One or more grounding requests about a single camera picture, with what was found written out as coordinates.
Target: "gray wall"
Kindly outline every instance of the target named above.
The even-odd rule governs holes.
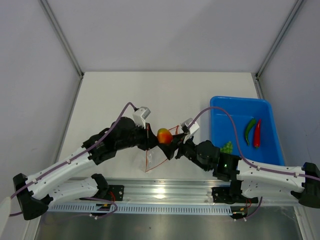
[[[296,0],[49,0],[84,71],[256,72]]]
[[[36,0],[1,1],[0,32],[2,201],[14,192],[14,175],[52,162],[79,78]],[[10,218],[1,239],[20,240],[26,224]]]
[[[320,166],[319,12],[320,1],[306,1],[262,76],[263,93],[272,104],[288,165]],[[319,224],[320,210],[310,212]]]

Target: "white table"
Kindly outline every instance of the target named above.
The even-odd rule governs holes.
[[[210,105],[214,96],[257,98],[251,73],[230,72],[86,72],[73,110],[62,147],[60,160],[73,153],[82,143],[104,128],[109,128],[127,102],[151,110],[147,122],[153,133],[159,128],[171,128],[194,118]],[[132,118],[133,110],[124,116]],[[197,144],[210,139],[210,115],[198,120],[200,130],[194,137]],[[118,151],[93,169],[77,177],[101,173],[106,178],[212,180],[211,172],[204,172],[185,157],[166,161],[145,173],[146,154],[137,147]],[[164,155],[156,151],[159,161]]]

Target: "red chili pepper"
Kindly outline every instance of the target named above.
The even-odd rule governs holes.
[[[254,130],[253,146],[256,149],[260,147],[260,126],[261,126],[261,119],[259,119]]]

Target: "plastic container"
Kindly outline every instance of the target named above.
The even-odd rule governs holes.
[[[233,118],[237,128],[242,153],[247,159],[266,164],[284,166],[279,139],[272,108],[269,102],[262,99],[215,96],[210,100],[210,106],[225,109]],[[222,148],[228,141],[233,144],[233,155],[240,155],[234,129],[228,116],[218,109],[211,110],[211,141],[213,145]],[[253,145],[256,125],[249,132],[249,143],[245,140],[245,129],[249,121],[261,119],[260,147]]]

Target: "perforated metal strip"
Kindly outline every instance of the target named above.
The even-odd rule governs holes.
[[[229,206],[215,205],[167,205],[167,204],[127,204],[117,203],[118,214],[175,214],[175,215],[232,215]],[[71,213],[108,213],[99,210],[96,203],[70,202],[57,204],[49,208],[49,212]]]

